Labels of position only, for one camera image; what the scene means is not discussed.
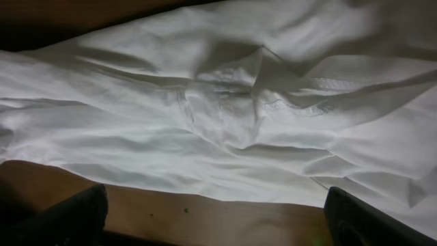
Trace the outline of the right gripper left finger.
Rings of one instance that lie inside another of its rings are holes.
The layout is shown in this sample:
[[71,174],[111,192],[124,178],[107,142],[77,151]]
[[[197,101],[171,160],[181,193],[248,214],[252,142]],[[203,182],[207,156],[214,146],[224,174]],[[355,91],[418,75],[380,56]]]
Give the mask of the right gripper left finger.
[[109,211],[107,191],[96,184],[20,223],[1,228],[1,246],[91,246]]

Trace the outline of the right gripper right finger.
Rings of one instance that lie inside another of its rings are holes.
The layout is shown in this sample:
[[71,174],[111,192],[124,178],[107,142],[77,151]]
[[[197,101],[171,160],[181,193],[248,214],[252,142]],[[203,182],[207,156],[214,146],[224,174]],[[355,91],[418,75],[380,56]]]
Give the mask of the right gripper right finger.
[[328,190],[324,214],[334,246],[436,246],[435,239],[339,187]]

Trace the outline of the white t-shirt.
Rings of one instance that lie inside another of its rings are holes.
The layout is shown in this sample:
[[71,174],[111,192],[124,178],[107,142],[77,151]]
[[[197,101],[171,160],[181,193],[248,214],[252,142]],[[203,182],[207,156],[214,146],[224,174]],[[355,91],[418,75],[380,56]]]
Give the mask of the white t-shirt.
[[436,2],[222,1],[1,52],[1,159],[436,236]]

